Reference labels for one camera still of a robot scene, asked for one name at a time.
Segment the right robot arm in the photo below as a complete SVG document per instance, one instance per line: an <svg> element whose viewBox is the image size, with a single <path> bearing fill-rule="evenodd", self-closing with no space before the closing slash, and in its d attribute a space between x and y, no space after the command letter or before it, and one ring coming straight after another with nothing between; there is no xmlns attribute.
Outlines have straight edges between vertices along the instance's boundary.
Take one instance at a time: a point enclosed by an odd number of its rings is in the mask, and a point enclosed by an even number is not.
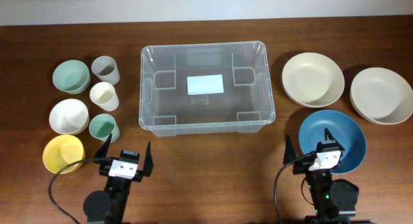
<svg viewBox="0 0 413 224"><path fill-rule="evenodd" d="M293 166L293 174L304 174L316 214L306 216L305 223L350 223L356 215L359 188L345 179L332 179L332 170L340 163L345 149L324 129L325 139L314 151L297 157L286 136L283 164Z"/></svg>

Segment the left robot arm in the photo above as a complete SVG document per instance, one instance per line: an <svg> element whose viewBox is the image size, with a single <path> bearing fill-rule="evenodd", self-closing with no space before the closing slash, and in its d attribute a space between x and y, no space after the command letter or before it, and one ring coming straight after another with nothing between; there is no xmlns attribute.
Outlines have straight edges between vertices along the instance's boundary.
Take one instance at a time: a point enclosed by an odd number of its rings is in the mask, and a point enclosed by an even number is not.
<svg viewBox="0 0 413 224"><path fill-rule="evenodd" d="M133 182L141 182L151 176L154 163L151 145L147 145L143 168L138 169L139 153L122 150L119 157L107 157L112 135L94 154L93 162L99 165L99 174L106 176L103 190L90 193L83 202L83 211L88 223L122 223L126 203Z"/></svg>

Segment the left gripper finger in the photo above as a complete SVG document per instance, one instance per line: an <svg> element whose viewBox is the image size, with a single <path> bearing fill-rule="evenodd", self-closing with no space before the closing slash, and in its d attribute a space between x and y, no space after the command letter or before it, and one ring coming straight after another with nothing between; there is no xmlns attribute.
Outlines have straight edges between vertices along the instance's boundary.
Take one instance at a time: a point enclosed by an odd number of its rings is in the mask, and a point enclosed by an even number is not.
<svg viewBox="0 0 413 224"><path fill-rule="evenodd" d="M152 154L151 154L151 143L148 142L146 153L145 153L145 161L143 164L143 176L150 177L153 171L153 168L154 168L154 163L153 163Z"/></svg>
<svg viewBox="0 0 413 224"><path fill-rule="evenodd" d="M112 134L109 134L107 137L106 141L104 144L101 146L101 148L94 154L95 159L101 159L101 158L106 158L110 143L112 140Z"/></svg>

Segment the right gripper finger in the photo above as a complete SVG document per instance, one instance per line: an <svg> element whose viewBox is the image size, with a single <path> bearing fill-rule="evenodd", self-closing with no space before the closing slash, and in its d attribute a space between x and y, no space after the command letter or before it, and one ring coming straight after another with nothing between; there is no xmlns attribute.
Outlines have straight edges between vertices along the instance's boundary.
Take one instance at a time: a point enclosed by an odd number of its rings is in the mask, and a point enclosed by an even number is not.
<svg viewBox="0 0 413 224"><path fill-rule="evenodd" d="M285 153L283 156L283 164L286 165L296 159L296 153L290 136L285 136Z"/></svg>
<svg viewBox="0 0 413 224"><path fill-rule="evenodd" d="M343 146L338 142L338 140L335 139L328 128L325 128L325 140L329 143L333 143L341 152L345 151Z"/></svg>

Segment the white small bowl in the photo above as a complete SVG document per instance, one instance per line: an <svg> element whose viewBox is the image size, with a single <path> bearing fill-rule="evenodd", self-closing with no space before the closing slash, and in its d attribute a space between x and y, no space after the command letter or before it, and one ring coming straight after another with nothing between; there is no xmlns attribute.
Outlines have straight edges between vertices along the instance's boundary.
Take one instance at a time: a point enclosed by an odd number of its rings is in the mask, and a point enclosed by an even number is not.
<svg viewBox="0 0 413 224"><path fill-rule="evenodd" d="M63 135L77 135L84 131L90 122L86 105L78 99L65 99L50 112L49 124L53 131Z"/></svg>

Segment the cream large bowl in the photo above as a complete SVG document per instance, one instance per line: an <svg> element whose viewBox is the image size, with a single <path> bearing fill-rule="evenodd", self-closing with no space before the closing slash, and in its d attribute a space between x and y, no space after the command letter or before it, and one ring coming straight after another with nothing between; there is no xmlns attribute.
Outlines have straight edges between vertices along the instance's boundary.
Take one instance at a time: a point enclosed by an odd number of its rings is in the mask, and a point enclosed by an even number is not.
<svg viewBox="0 0 413 224"><path fill-rule="evenodd" d="M345 88L340 67L329 57L314 52L301 53L289 59L281 78L287 96L308 108L335 103Z"/></svg>
<svg viewBox="0 0 413 224"><path fill-rule="evenodd" d="M367 121L395 125L412 115L412 88L394 71L380 67L367 68L352 80L350 102Z"/></svg>

